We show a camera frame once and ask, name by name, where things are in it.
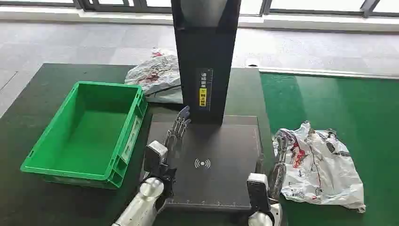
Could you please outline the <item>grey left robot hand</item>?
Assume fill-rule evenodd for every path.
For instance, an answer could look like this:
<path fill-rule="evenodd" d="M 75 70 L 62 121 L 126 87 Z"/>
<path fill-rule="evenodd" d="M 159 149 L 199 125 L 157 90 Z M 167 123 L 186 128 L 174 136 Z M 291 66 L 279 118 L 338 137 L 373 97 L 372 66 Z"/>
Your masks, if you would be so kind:
<path fill-rule="evenodd" d="M 178 167 L 179 162 L 184 155 L 182 148 L 183 138 L 187 127 L 191 122 L 189 116 L 190 107 L 186 106 L 177 114 L 163 141 L 163 145 L 168 150 L 166 164 L 172 169 Z"/>

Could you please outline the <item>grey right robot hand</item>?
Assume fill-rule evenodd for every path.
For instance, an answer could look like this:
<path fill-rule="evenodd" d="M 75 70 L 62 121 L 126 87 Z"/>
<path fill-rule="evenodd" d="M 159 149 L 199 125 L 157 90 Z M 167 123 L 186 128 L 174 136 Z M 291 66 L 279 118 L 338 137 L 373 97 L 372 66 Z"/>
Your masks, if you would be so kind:
<path fill-rule="evenodd" d="M 273 140 L 275 164 L 270 172 L 269 198 L 278 202 L 283 182 L 286 176 L 286 154 L 288 146 L 292 143 L 292 135 L 286 129 L 279 129 Z"/>

